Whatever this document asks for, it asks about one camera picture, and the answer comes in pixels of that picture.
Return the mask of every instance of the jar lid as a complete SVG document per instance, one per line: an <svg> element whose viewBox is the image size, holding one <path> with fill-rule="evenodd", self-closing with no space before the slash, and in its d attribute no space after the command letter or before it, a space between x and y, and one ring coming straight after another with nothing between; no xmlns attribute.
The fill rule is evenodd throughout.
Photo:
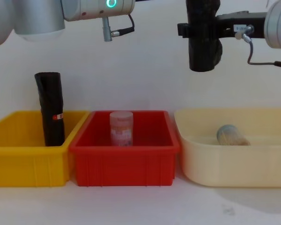
<svg viewBox="0 0 281 225"><path fill-rule="evenodd" d="M116 111L110 114L110 124L118 127L128 127L133 124L133 113L129 111Z"/></svg>

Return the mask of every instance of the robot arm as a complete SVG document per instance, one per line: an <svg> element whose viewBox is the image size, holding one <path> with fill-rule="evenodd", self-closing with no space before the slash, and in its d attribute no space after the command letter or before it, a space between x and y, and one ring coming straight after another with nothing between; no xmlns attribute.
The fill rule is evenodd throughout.
<svg viewBox="0 0 281 225"><path fill-rule="evenodd" d="M267 13L247 11L215 16L220 0L186 0L188 23L178 24L178 34L189 39L190 69L197 72L213 70L220 62L220 38L243 39L251 46L250 65L274 65L281 62L251 63L251 38L265 38L271 48L281 49L281 0Z"/></svg>
<svg viewBox="0 0 281 225"><path fill-rule="evenodd" d="M0 45L11 31L28 41L57 38L65 22L102 18L104 39L134 31L130 13L135 0L0 0ZM133 26L111 31L109 16L129 15Z"/></svg>

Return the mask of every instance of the white table surface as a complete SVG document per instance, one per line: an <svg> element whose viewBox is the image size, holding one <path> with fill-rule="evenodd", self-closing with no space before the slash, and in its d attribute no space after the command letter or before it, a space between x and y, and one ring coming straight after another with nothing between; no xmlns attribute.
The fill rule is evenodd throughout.
<svg viewBox="0 0 281 225"><path fill-rule="evenodd" d="M281 189L0 188L0 225L281 225Z"/></svg>

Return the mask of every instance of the yellow bin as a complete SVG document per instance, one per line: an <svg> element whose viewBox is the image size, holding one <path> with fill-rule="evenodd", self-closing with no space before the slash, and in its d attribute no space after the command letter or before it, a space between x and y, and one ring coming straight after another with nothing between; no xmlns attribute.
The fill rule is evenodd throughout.
<svg viewBox="0 0 281 225"><path fill-rule="evenodd" d="M15 112L0 121L0 187L63 186L73 169L68 146L86 111L64 112L66 140L45 147L40 111Z"/></svg>

